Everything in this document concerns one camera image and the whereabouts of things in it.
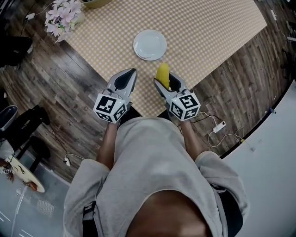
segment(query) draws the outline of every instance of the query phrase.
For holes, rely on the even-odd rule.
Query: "wooden floor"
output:
[[[8,13],[9,33],[19,36],[23,18],[34,0],[16,1]],[[52,0],[39,0],[30,12],[42,11]],[[277,30],[270,15],[273,9],[279,28],[288,34],[285,20],[293,16],[284,0],[256,2],[268,26],[226,62],[194,87],[202,103],[202,111],[225,120],[227,126],[210,141],[218,144],[224,135],[239,128],[248,133],[264,116],[283,92],[287,81],[280,66],[286,61],[282,48],[291,46]],[[45,13],[27,22],[23,36],[33,39],[34,51],[22,62],[17,72],[13,67],[0,73],[0,84],[8,92],[9,101],[19,108],[19,114],[39,104],[49,114],[58,139],[68,153],[94,159],[100,147],[106,123],[92,112],[93,104],[106,82],[66,42],[55,44],[55,39],[44,31]],[[209,150],[222,155],[236,144],[228,136],[217,148],[208,145],[208,135],[214,127],[211,118],[194,124],[196,133]],[[62,161],[65,150],[55,140],[52,129],[41,125],[35,135],[43,139],[51,150],[51,158],[44,163],[58,175],[71,181],[81,159],[69,156],[72,166]]]

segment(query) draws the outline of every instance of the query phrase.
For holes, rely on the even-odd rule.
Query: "sleeve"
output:
[[[95,201],[109,172],[105,165],[97,161],[90,159],[82,161],[64,203],[64,237],[83,236],[83,209]]]
[[[200,154],[195,163],[209,184],[222,187],[233,195],[246,220],[250,205],[242,180],[237,173],[212,151]]]

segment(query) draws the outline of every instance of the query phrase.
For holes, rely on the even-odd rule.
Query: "white cable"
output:
[[[66,156],[68,156],[68,155],[77,156],[77,157],[79,157],[80,159],[85,160],[85,158],[82,158],[81,156],[78,156],[78,155],[75,155],[75,154],[67,153]]]
[[[285,39],[287,39],[287,37],[284,35],[284,33],[278,28],[278,22],[277,21],[276,21],[276,26],[277,26],[277,30],[282,33],[282,35],[285,37]]]
[[[43,11],[42,12],[40,12],[40,13],[37,13],[37,14],[35,14],[35,16],[37,16],[37,15],[39,15],[39,14],[41,14],[41,13],[43,13],[50,5],[52,5],[53,4],[53,2],[52,3],[50,3],[46,8],[44,8],[43,9]]]
[[[227,134],[227,135],[225,135],[225,136],[222,138],[222,140],[219,142],[219,144],[216,145],[216,146],[212,146],[212,145],[210,144],[210,136],[211,136],[211,134],[213,133],[213,132],[211,132],[211,133],[209,134],[209,137],[208,137],[208,143],[209,143],[209,145],[210,145],[211,147],[217,147],[217,146],[219,146],[219,145],[222,143],[222,141],[224,140],[225,137],[230,136],[230,135],[235,135],[235,139],[236,139],[238,142],[241,142],[241,141],[244,140],[244,139],[237,135],[237,132],[238,132],[240,129],[242,129],[242,137],[244,137],[244,136],[245,136],[245,135],[244,135],[244,128],[241,127],[241,128],[239,128],[235,133],[231,133],[231,134]],[[250,147],[250,149],[251,149],[252,151],[254,151],[254,148],[252,148],[251,145],[250,145],[246,140],[244,140],[243,142],[245,142],[245,143]]]
[[[231,133],[231,134],[227,134],[227,135],[225,135],[225,136],[222,138],[222,140],[219,142],[219,144],[216,145],[216,146],[213,146],[213,145],[210,144],[210,136],[211,136],[211,134],[214,132],[214,131],[213,131],[213,132],[211,132],[211,133],[209,134],[209,137],[208,137],[208,143],[209,143],[209,145],[210,145],[211,147],[217,147],[217,146],[219,146],[219,145],[222,143],[222,141],[224,140],[225,137],[230,136],[230,135],[235,135],[235,139],[236,139],[238,142],[240,142],[241,140],[243,140],[240,136],[237,135],[237,132],[238,132],[240,129],[242,129],[242,130],[243,130],[243,133],[244,133],[244,128],[241,127],[241,128],[239,128],[239,129],[236,131],[236,133]]]
[[[204,113],[206,116],[211,117],[214,120],[216,126],[218,126],[218,124],[217,124],[217,122],[216,122],[216,120],[215,120],[215,118],[213,116],[209,116],[206,112],[199,112],[197,114],[201,114],[201,113]]]

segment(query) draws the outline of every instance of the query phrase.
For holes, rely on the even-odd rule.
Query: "checkered tablecloth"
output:
[[[153,85],[161,62],[193,88],[266,26],[253,0],[113,0],[85,15],[67,41],[106,81],[136,68],[131,100],[142,116],[165,110]],[[157,61],[134,53],[134,38],[146,29],[166,37],[167,51]]]

